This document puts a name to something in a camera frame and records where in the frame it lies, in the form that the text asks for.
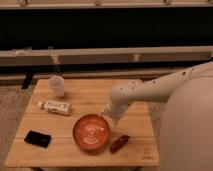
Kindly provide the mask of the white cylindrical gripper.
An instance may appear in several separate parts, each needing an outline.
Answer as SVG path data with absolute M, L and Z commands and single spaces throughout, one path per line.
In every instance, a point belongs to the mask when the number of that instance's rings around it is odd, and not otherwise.
M 117 125 L 129 107 L 130 104 L 123 105 L 108 101 L 106 106 L 102 109 L 101 115 L 104 116 L 113 125 Z

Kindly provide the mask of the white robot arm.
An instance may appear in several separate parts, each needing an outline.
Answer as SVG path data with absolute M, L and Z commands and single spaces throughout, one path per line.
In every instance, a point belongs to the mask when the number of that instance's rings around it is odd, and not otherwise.
M 119 120 L 135 101 L 166 104 L 160 171 L 213 171 L 213 61 L 145 83 L 117 85 L 104 112 Z

